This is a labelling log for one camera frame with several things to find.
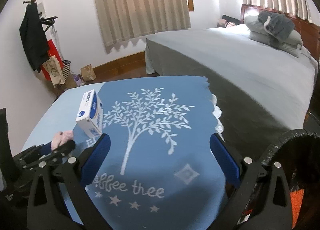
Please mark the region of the dark grey folded blanket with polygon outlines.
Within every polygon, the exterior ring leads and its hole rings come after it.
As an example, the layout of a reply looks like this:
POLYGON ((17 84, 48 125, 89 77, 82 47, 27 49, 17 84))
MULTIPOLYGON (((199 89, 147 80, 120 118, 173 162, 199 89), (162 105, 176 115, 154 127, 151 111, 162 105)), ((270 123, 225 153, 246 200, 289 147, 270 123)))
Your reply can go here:
POLYGON ((269 43, 278 48, 291 34, 295 24, 284 14, 262 11, 258 15, 258 21, 263 25, 268 34, 269 43))

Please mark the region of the blue tree-print tablecloth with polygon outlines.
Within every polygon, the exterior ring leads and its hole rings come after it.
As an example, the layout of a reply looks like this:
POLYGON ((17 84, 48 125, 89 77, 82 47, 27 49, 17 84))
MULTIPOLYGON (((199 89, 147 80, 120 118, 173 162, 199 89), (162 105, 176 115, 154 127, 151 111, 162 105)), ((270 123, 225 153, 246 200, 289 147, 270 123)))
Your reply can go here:
POLYGON ((218 124, 202 76, 102 84, 111 148, 87 192, 113 229, 207 229, 225 199, 210 147, 218 124))

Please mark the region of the bed with grey sheet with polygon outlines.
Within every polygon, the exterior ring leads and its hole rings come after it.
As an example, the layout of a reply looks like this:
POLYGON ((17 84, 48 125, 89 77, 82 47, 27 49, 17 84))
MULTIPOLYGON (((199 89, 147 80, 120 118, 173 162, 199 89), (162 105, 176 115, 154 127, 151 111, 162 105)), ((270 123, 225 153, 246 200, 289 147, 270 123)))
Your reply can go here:
POLYGON ((223 137, 242 152, 263 151, 303 127, 318 71, 306 48, 272 48, 252 40, 245 25, 150 35, 145 60, 148 73, 206 77, 223 137))

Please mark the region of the orange knitted cloth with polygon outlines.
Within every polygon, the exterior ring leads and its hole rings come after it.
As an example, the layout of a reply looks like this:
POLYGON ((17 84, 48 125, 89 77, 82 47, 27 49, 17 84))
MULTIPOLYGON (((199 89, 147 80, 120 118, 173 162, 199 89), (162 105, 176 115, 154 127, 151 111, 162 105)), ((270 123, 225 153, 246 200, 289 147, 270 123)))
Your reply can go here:
POLYGON ((293 228, 296 226, 296 223, 298 221, 300 209, 301 209, 302 202, 303 202, 303 197, 304 197, 304 190, 303 189, 295 190, 290 193, 291 206, 292 206, 292 227, 293 228))

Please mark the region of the folded grey duvet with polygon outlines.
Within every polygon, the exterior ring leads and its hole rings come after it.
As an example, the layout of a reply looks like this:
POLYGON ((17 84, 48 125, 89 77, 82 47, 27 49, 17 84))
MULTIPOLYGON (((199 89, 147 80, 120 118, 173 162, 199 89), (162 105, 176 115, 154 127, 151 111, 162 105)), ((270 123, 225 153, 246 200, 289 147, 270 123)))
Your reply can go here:
POLYGON ((291 19, 284 14, 260 12, 248 15, 244 24, 249 29, 249 38, 274 49, 298 57, 303 50, 301 34, 291 19))

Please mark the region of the wooden headboard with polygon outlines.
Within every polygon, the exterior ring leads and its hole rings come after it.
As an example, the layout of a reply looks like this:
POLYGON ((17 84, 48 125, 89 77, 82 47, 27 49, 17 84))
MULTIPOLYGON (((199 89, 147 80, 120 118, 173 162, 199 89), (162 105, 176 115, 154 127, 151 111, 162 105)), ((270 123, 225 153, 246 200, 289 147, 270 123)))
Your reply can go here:
POLYGON ((309 50, 311 56, 319 61, 319 26, 314 23, 303 20, 292 14, 284 13, 276 9, 264 8, 254 5, 242 4, 240 21, 244 23, 244 19, 247 15, 258 15, 262 11, 268 11, 272 13, 285 14, 295 24, 295 30, 302 36, 304 46, 309 50))

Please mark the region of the black office chair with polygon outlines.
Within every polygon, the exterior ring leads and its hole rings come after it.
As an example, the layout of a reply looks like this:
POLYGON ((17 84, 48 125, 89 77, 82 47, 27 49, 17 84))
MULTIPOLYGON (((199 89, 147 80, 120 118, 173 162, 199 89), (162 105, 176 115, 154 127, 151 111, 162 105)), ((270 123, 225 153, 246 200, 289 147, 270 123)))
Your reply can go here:
POLYGON ((320 109, 320 103, 319 103, 319 72, 318 72, 315 88, 313 90, 310 105, 306 113, 304 125, 303 125, 304 129, 317 134, 319 134, 319 126, 320 126, 319 109, 320 109))

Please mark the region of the pink cloth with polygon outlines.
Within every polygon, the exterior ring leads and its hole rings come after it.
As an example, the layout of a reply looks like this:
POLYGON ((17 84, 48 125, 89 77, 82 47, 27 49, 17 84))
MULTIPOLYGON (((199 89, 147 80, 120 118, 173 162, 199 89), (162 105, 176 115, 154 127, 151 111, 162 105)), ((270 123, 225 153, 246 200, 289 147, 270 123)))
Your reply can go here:
POLYGON ((69 140, 73 140, 73 131, 57 132, 51 141, 51 150, 54 151, 69 140))

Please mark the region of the bag on bedside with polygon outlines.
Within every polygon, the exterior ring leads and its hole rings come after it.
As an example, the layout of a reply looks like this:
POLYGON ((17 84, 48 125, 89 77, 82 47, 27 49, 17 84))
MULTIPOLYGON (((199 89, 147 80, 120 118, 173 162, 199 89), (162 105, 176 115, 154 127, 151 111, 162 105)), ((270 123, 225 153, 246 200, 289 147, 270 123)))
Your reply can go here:
POLYGON ((227 15, 223 15, 221 19, 217 22, 217 27, 226 28, 240 25, 241 21, 239 19, 232 18, 227 15))

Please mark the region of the black trash bag bin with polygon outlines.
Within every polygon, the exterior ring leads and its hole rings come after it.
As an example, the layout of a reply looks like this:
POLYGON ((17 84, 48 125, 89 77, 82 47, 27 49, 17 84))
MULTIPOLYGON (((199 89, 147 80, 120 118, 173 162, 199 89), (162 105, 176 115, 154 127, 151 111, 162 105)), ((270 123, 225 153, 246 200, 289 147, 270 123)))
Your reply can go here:
POLYGON ((259 163, 275 162, 283 167, 290 193, 304 190, 298 221, 292 229, 319 229, 319 135, 303 129, 284 134, 259 163))

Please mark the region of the beige tote bag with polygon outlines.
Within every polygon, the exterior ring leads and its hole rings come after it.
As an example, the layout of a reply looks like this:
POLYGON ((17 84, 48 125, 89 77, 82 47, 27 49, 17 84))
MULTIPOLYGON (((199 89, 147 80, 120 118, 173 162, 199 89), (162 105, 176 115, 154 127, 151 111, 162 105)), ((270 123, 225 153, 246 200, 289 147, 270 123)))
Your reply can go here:
POLYGON ((60 63, 55 55, 51 56, 42 66, 49 74, 53 87, 56 88, 58 85, 63 85, 65 83, 60 63))

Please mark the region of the wooden coat rack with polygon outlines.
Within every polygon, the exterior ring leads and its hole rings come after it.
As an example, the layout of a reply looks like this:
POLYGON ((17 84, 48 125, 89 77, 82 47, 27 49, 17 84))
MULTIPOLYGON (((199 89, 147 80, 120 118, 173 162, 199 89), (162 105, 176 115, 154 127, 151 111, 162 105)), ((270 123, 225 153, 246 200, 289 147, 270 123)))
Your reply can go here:
POLYGON ((38 3, 37 0, 23 1, 23 4, 33 5, 36 7, 37 14, 41 25, 46 26, 44 32, 47 32, 50 28, 54 28, 57 16, 46 17, 44 6, 42 3, 38 3))

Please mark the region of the side window beige curtain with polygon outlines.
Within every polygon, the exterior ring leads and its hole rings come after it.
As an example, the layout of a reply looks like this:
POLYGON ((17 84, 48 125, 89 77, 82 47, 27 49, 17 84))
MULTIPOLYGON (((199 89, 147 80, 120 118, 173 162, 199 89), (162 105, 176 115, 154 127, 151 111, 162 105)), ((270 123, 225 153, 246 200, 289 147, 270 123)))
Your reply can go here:
POLYGON ((94 0, 104 46, 189 29, 187 0, 94 0))

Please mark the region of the white blue tissue box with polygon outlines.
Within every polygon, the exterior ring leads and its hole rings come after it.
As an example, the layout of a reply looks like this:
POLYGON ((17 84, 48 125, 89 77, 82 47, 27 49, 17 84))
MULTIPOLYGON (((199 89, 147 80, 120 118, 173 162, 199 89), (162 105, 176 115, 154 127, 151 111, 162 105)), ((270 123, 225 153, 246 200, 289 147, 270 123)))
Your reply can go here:
POLYGON ((84 93, 75 121, 89 138, 103 133, 103 110, 103 103, 94 89, 84 93))

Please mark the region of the red bag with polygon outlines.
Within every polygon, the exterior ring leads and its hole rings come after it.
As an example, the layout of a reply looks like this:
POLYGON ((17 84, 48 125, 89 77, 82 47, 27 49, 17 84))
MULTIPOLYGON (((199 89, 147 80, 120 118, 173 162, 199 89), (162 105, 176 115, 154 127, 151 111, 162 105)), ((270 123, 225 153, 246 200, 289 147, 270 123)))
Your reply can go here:
POLYGON ((63 84, 65 81, 62 75, 63 63, 61 57, 52 39, 48 40, 48 45, 49 60, 41 65, 41 70, 44 77, 48 81, 51 81, 54 86, 57 84, 63 84))

